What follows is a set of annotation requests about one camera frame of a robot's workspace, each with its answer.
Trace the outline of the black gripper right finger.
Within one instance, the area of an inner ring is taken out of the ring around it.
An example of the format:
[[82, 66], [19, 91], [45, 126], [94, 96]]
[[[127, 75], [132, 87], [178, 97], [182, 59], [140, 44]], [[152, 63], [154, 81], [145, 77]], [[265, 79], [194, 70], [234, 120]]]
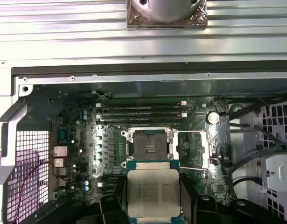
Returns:
[[180, 205], [189, 224], [235, 224], [237, 218], [228, 206], [209, 195], [199, 194], [195, 182], [180, 175]]

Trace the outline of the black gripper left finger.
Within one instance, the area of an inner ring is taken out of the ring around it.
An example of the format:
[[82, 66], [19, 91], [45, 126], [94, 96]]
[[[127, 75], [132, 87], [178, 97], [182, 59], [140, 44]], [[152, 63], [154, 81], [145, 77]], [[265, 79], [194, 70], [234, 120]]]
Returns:
[[104, 224], [127, 223], [127, 179], [125, 174], [109, 174], [97, 183], [98, 200]]

